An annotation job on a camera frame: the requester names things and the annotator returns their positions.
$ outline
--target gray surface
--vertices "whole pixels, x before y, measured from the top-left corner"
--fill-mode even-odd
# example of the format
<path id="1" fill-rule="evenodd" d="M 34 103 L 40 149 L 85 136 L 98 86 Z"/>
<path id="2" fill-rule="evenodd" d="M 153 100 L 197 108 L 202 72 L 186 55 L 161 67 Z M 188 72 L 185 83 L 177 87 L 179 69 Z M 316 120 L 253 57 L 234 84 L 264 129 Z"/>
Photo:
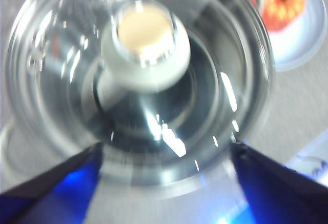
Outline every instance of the gray surface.
<path id="1" fill-rule="evenodd" d="M 1 0 L 2 65 L 9 30 L 23 2 L 24 0 Z M 255 139 L 250 141 L 256 149 L 279 162 L 286 162 L 328 127 L 327 56 L 328 38 L 326 37 L 324 46 L 310 62 L 295 70 L 277 73 L 268 122 L 256 134 Z M 5 85 L 2 75 L 2 125 L 12 115 L 5 93 Z M 28 165 L 31 175 L 37 173 L 36 169 L 45 169 L 43 168 L 45 167 L 42 163 L 43 159 L 35 155 L 26 141 L 19 136 L 17 138 L 13 142 L 12 151 L 16 153 L 19 162 L 22 162 L 21 164 L 24 166 Z M 5 188 L 11 186 L 10 182 L 6 182 L 5 177 L 2 177 L 1 183 Z M 125 203 L 117 206 L 127 207 Z"/>

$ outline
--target white knob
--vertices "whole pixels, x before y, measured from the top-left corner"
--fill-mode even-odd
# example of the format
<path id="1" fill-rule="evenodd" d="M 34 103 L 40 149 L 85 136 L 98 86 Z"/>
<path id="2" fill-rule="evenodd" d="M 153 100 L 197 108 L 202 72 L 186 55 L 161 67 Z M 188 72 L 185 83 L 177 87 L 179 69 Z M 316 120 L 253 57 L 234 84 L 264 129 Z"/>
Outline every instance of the white knob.
<path id="1" fill-rule="evenodd" d="M 182 22 L 162 5 L 136 1 L 108 22 L 101 52 L 118 84 L 138 92 L 158 92 L 177 83 L 190 61 Z"/>

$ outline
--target blue light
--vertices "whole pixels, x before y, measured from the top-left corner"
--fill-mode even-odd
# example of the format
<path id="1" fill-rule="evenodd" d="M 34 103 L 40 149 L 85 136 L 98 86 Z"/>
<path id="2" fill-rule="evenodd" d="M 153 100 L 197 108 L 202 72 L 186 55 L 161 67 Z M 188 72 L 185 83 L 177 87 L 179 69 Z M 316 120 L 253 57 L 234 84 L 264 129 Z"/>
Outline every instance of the blue light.
<path id="1" fill-rule="evenodd" d="M 256 224 L 251 208 L 247 206 L 241 211 L 230 224 Z"/>
<path id="2" fill-rule="evenodd" d="M 220 218 L 217 224 L 229 224 L 226 219 Z"/>
<path id="3" fill-rule="evenodd" d="M 83 175 L 85 175 L 86 173 L 84 172 L 84 169 L 72 172 L 70 174 L 68 174 L 65 179 L 62 181 L 61 184 L 65 185 L 65 184 L 75 184 L 76 182 L 78 182 Z"/>
<path id="4" fill-rule="evenodd" d="M 200 174 L 200 181 L 203 187 L 207 187 L 206 179 L 202 173 Z"/>

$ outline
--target glass lid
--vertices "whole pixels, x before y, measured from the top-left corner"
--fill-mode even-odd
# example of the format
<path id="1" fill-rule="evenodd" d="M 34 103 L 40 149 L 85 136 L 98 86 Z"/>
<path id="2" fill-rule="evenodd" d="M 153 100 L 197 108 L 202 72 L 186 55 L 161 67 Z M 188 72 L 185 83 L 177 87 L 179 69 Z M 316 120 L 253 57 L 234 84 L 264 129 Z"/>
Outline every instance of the glass lid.
<path id="1" fill-rule="evenodd" d="M 271 63 L 248 0 L 27 0 L 6 72 L 36 147 L 100 141 L 111 181 L 162 185 L 254 132 Z"/>

